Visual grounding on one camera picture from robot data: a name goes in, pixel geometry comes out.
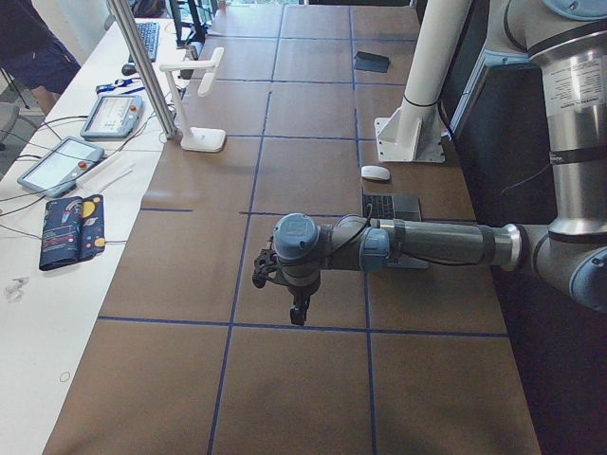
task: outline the tile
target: tile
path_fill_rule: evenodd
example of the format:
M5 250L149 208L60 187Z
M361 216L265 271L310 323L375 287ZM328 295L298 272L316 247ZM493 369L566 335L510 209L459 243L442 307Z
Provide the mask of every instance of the tile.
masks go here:
M282 38L350 40L349 7L326 5L285 6Z
M266 135L355 137L352 85L279 82L271 89Z
M246 216L141 211L103 316L229 321Z
M351 82L352 46L338 40L281 40L274 80Z
M227 5L215 12L211 36L278 37L283 5Z
M391 117L402 104L405 87L399 85L360 85L354 94L357 107L359 138L376 138L375 122L378 117Z
M352 29L355 40L416 40L419 21L411 7L352 7Z
M377 159L375 141L359 143L362 165L380 165L390 170L388 183L364 181L369 192L417 194L425 220L475 220L466 180L455 152L445 145L446 160L434 163L382 163Z
M368 379L365 334L235 328L212 453L368 455Z
M373 368L377 453L540 454L507 339L373 335Z
M269 82L215 81L210 94L196 95L192 80L183 106L191 126L219 128L228 135L259 136L264 130Z
M399 83L404 84L409 79L411 63L414 59L414 43L392 43L383 41L357 41L354 42L354 55L357 52L369 52L382 55L390 59L387 73L373 71L360 71L355 69L354 78L357 83Z
M293 297L284 286L266 283L263 289L253 286L250 276L253 262L279 216L253 216L248 229L247 253L243 280L240 282L236 304L237 322L290 325L289 309ZM320 224L335 224L338 220L322 218ZM321 288L312 296L306 326L355 327L366 326L363 275L357 271L324 270Z
M369 275L371 327L505 334L500 302L485 265L388 269Z
M264 140L253 211L343 215L360 211L353 140Z
M44 453L205 453L226 335L98 320Z
M216 47L224 48L224 56L216 72L217 79L268 81L272 78L276 56L274 38L226 38L210 36L202 48L200 60L208 60ZM202 71L195 72L201 78Z
M260 142L259 137L228 137L221 152L204 154L168 141L141 206L247 211Z

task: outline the chair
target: chair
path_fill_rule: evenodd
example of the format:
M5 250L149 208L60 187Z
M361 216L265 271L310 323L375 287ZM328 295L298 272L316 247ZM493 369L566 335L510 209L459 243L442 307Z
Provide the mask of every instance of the chair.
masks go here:
M21 119L29 123L34 129L38 128L38 125L36 125L29 118L19 115L18 105L10 102L0 101L0 151L5 149L5 145L2 143L2 141L10 134L15 126L15 123L17 122L17 119Z

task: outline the white desk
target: white desk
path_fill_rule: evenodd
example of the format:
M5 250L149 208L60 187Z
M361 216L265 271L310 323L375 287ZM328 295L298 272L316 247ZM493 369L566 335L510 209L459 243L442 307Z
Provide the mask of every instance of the white desk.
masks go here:
M160 22L157 60L180 62L183 51L175 50L175 36L170 33L172 22ZM127 58L126 44L114 24L46 120L87 115L97 98L95 86L123 78L120 69ZM168 93L165 78L158 77L158 80L163 92ZM145 92L138 93L145 102L141 125L152 114L152 106L146 102ZM52 124L61 137L79 137L82 126L82 121ZM132 160L135 167L102 192L106 240L128 239L141 197L162 151L161 138L161 127L152 118L144 133L120 152ZM31 140L45 147L52 147L58 141L48 129L38 132ZM98 143L111 153L122 142ZM23 154L45 152L28 145ZM27 194L16 179L31 164L19 160L14 163L0 182L0 200ZM73 194L88 195L90 191L77 190ZM37 197L28 195L0 202L0 209L6 213ZM28 209L0 217L0 224L40 235L44 209L45 201L40 201ZM123 249L123 245L107 245L105 251L90 262L43 273L38 270L40 241L0 228L0 287L4 290L15 278L29 278L20 301L0 298L0 453L29 455L43 451Z

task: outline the person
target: person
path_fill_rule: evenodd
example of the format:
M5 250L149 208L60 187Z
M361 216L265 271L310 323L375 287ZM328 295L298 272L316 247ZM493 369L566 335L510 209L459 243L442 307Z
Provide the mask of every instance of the person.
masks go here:
M80 70L31 0L0 2L0 66L31 90L45 115Z

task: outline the keyboard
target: keyboard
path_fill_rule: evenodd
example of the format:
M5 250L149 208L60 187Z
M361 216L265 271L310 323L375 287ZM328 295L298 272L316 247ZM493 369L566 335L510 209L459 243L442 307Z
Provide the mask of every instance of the keyboard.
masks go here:
M368 216L368 207L371 205L371 218L392 220L395 218L395 204L392 195L389 194L363 194L363 215Z
M158 53L158 37L160 36L160 23L158 22L139 22L137 23L137 30L143 47L148 53L148 57L152 62L156 61L156 55ZM129 62L133 62L133 56L129 56Z

